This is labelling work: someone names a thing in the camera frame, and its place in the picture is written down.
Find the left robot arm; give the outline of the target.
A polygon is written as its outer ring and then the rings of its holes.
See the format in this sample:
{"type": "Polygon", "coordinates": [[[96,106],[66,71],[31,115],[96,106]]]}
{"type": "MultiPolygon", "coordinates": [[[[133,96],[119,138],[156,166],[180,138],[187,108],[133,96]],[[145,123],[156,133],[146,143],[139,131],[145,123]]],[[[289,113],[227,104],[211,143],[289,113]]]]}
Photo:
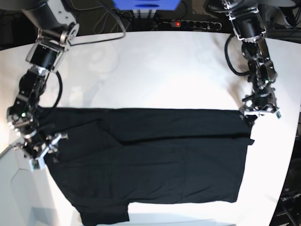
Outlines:
{"type": "Polygon", "coordinates": [[[227,38],[224,53],[228,67],[237,76],[246,76],[252,83],[252,93],[242,99],[240,117],[253,126],[259,116],[275,114],[281,117],[272,84],[277,72],[269,55],[265,40],[266,27],[256,0],[207,0],[205,8],[211,14],[223,14],[232,26],[233,33],[227,38]],[[248,61],[247,72],[238,72],[230,62],[228,45],[233,37],[242,42],[242,55],[248,61]]]}

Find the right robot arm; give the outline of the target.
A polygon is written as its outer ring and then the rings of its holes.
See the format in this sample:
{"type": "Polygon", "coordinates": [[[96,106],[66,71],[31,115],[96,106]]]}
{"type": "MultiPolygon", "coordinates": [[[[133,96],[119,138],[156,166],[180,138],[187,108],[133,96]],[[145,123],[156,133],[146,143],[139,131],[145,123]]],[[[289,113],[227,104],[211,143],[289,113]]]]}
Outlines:
{"type": "Polygon", "coordinates": [[[47,78],[55,73],[61,97],[62,78],[57,71],[65,53],[76,37],[79,24],[63,0],[2,0],[1,9],[20,10],[38,28],[37,39],[26,57],[31,65],[20,79],[19,92],[7,109],[8,126],[22,139],[15,147],[21,149],[34,167],[40,168],[48,152],[57,151],[61,133],[47,135],[40,128],[37,109],[46,89],[47,78]]]}

